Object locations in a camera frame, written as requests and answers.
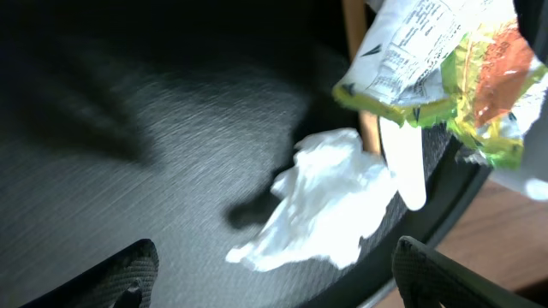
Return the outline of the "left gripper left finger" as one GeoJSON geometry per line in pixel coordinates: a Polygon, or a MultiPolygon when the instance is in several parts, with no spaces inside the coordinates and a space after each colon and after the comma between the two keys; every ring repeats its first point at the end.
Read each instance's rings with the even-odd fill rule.
{"type": "Polygon", "coordinates": [[[154,243],[138,240],[22,308],[149,308],[158,269],[154,243]]]}

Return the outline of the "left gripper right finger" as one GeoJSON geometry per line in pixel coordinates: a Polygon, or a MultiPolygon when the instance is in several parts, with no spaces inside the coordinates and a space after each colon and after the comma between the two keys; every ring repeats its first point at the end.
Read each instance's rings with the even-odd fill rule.
{"type": "Polygon", "coordinates": [[[407,308],[541,308],[460,265],[420,241],[403,236],[392,273],[407,308]]]}

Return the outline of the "white tissue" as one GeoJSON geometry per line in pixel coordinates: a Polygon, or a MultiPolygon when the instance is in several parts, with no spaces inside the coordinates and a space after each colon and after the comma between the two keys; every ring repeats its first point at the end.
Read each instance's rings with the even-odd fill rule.
{"type": "Polygon", "coordinates": [[[357,262],[360,240],[383,221],[396,183],[382,157],[363,151],[356,129],[308,135],[295,147],[294,166],[271,186],[280,203],[227,262],[266,272],[318,259],[342,270],[357,262]]]}

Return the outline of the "white plastic spoon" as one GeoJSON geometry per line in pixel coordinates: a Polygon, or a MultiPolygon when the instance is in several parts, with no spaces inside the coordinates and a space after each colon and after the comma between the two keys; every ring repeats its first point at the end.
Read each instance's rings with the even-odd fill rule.
{"type": "Polygon", "coordinates": [[[422,130],[404,123],[379,119],[381,142],[388,168],[396,176],[397,190],[409,210],[426,203],[422,130]]]}

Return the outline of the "green yellow snack wrapper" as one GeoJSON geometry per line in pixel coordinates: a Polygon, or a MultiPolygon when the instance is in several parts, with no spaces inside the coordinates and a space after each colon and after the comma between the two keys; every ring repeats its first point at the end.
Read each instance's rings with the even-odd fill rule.
{"type": "Polygon", "coordinates": [[[480,24],[515,18],[512,0],[384,1],[333,95],[399,126],[448,121],[456,106],[444,90],[443,61],[480,24]]]}

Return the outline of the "orange green torn wrapper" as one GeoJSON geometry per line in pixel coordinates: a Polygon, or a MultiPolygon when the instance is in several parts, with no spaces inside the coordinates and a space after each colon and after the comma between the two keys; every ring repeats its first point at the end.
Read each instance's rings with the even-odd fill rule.
{"type": "Polygon", "coordinates": [[[465,146],[460,159],[519,167],[525,136],[547,93],[547,67],[521,36],[518,21],[480,24],[443,61],[441,73],[456,106],[447,128],[465,146]]]}

